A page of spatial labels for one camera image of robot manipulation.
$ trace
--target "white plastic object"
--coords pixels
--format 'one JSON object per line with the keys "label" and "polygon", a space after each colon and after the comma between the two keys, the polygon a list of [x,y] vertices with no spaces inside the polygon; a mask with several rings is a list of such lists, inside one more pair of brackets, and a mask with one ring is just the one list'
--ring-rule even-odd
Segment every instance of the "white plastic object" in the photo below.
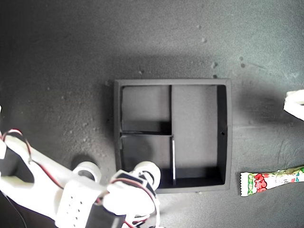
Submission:
{"label": "white plastic object", "polygon": [[73,170],[73,173],[78,174],[80,171],[88,171],[90,172],[96,183],[99,183],[101,180],[101,172],[97,165],[90,161],[84,161],[77,165],[77,167]]}
{"label": "white plastic object", "polygon": [[0,159],[4,159],[6,152],[6,144],[0,139]]}
{"label": "white plastic object", "polygon": [[[116,179],[121,173],[127,173],[119,170],[111,180]],[[143,182],[146,186],[147,180],[141,179],[135,174],[132,175]],[[142,189],[122,183],[120,181],[107,186],[110,194],[106,194],[103,199],[103,206],[110,212],[116,215],[150,215],[154,212],[154,204],[149,195]]]}
{"label": "white plastic object", "polygon": [[152,180],[150,180],[150,178],[145,175],[148,182],[152,185],[152,189],[155,191],[161,182],[160,168],[158,168],[158,166],[153,162],[144,161],[135,166],[133,173],[139,175],[140,173],[144,174],[145,171],[149,172],[153,176]]}
{"label": "white plastic object", "polygon": [[85,228],[91,207],[101,193],[93,182],[84,185],[79,180],[69,181],[62,194],[55,225],[59,228]]}
{"label": "white plastic object", "polygon": [[304,90],[287,92],[284,110],[295,117],[304,120]]}
{"label": "white plastic object", "polygon": [[[5,138],[5,143],[7,147],[20,155],[32,172],[35,182],[26,183],[15,176],[0,177],[0,190],[17,204],[56,220],[63,190],[54,184],[37,164],[29,163],[29,152],[23,141],[8,135]],[[75,180],[83,185],[94,185],[94,189],[100,191],[106,190],[106,187],[73,173],[34,148],[31,148],[31,157],[34,161],[43,165],[62,187],[65,187],[71,180]]]}

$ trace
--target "black divided tray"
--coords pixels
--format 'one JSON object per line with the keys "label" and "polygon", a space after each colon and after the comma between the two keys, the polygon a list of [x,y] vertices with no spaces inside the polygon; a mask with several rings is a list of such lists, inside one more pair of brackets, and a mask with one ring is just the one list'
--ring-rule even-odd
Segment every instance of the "black divided tray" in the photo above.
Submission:
{"label": "black divided tray", "polygon": [[229,189],[230,80],[117,80],[114,118],[118,170],[154,162],[157,193]]}

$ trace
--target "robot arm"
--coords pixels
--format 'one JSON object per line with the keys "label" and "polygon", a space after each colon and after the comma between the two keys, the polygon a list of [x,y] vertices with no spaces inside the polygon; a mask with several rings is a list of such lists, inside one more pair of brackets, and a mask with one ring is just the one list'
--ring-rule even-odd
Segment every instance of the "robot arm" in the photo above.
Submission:
{"label": "robot arm", "polygon": [[57,227],[85,228],[91,209],[97,207],[113,218],[123,218],[123,228],[136,227],[133,222],[145,221],[156,210],[155,227],[159,226],[159,202],[154,191],[161,173],[154,163],[142,162],[130,173],[120,170],[102,186],[98,167],[91,169],[97,179],[93,181],[79,176],[79,167],[71,171],[10,135],[5,140],[1,137],[0,158],[4,158],[7,147],[22,158],[34,183],[0,173],[0,191],[17,204],[50,217]]}

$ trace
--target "snack package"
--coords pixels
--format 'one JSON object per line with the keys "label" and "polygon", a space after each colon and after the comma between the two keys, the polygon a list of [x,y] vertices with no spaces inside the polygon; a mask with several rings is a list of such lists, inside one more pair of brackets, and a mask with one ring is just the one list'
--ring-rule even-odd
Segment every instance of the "snack package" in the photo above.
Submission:
{"label": "snack package", "polygon": [[272,189],[287,183],[304,181],[304,166],[270,173],[241,173],[241,196]]}

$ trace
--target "red wire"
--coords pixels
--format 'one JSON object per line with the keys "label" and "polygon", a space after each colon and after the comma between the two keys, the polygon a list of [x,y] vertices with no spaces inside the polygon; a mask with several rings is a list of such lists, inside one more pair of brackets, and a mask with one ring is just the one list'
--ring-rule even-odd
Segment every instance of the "red wire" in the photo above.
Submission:
{"label": "red wire", "polygon": [[[19,135],[21,135],[22,137],[23,137],[23,139],[24,139],[24,141],[25,141],[25,144],[26,144],[26,146],[27,146],[27,149],[28,149],[28,154],[29,154],[29,157],[30,157],[30,159],[32,160],[32,156],[31,156],[31,146],[30,146],[30,144],[29,144],[29,142],[28,142],[28,140],[23,136],[23,134],[22,134],[22,132],[21,131],[19,131],[18,129],[11,129],[11,130],[9,130],[9,131],[7,131],[7,132],[5,132],[3,135],[2,135],[2,137],[1,137],[1,139],[5,142],[5,137],[8,135],[8,134],[11,134],[11,133],[18,133]],[[63,189],[63,187],[58,183],[58,181],[47,171],[47,169],[46,168],[44,168],[41,164],[39,164],[38,162],[36,162],[36,161],[34,161],[34,160],[32,160],[34,163],[36,163],[42,170],[43,170],[43,172],[51,179],[51,181],[53,181],[53,183],[54,184],[56,184],[59,188],[61,188],[61,189]]]}
{"label": "red wire", "polygon": [[135,218],[133,222],[144,222],[144,221],[146,221],[150,216],[144,216],[144,217],[145,217],[144,219],[140,219],[141,217]]}
{"label": "red wire", "polygon": [[144,191],[149,195],[149,197],[151,198],[151,200],[153,201],[153,204],[154,204],[154,206],[155,206],[155,210],[157,211],[156,204],[155,204],[155,201],[154,201],[155,197],[154,197],[153,194],[152,194],[148,189],[146,189],[141,183],[139,183],[139,182],[137,182],[137,181],[134,181],[134,180],[131,180],[131,179],[127,179],[127,178],[117,178],[117,179],[112,180],[110,183],[113,184],[113,183],[118,182],[118,181],[121,181],[121,182],[123,182],[123,183],[128,183],[128,184],[130,184],[130,183],[131,183],[131,184],[135,184],[138,188],[144,190]]}

